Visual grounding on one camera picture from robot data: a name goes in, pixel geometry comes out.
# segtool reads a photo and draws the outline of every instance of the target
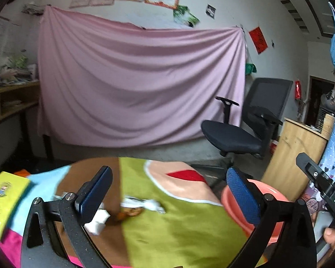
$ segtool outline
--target magenta fabric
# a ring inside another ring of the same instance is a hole
[[[240,124],[246,46],[241,28],[144,30],[47,7],[38,67],[40,134],[91,147],[161,145],[202,136],[222,120]]]
[[[0,248],[6,255],[6,257],[11,261],[11,263],[16,267],[21,267],[21,244],[22,244],[22,237],[8,229],[2,242],[0,242]],[[77,264],[83,267],[82,263],[79,261],[78,258],[69,256],[70,261],[74,264]],[[131,267],[123,267],[123,266],[112,266],[113,268],[131,268]]]

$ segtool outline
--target wooden cabinet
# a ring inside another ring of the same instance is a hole
[[[295,164],[297,155],[305,152],[319,163],[328,140],[328,137],[303,124],[285,119],[278,146],[263,175],[262,182],[280,191],[288,200],[295,201],[309,182],[306,175]]]
[[[12,85],[0,87],[0,121],[11,115],[21,112],[38,103],[40,95],[40,83],[29,82],[24,85]],[[3,101],[20,100],[21,104],[3,107]]]

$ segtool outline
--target yellow notebook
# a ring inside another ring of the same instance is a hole
[[[0,240],[9,219],[21,195],[30,180],[11,173],[0,173]]]

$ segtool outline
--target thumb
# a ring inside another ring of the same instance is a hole
[[[335,249],[335,229],[326,228],[324,231],[324,239],[330,244],[331,249]]]

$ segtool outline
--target black office chair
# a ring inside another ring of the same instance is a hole
[[[242,120],[254,131],[255,136],[240,127],[230,125],[231,105],[237,105],[229,99],[216,97],[224,104],[224,122],[205,120],[201,124],[202,132],[212,145],[226,156],[228,152],[235,154],[252,154],[263,159],[268,151],[271,139],[278,135],[278,127],[282,125],[281,116],[288,100],[293,82],[279,78],[256,78],[245,98],[242,108]],[[217,172],[215,187],[226,179],[227,168],[207,165],[193,165],[196,169]]]

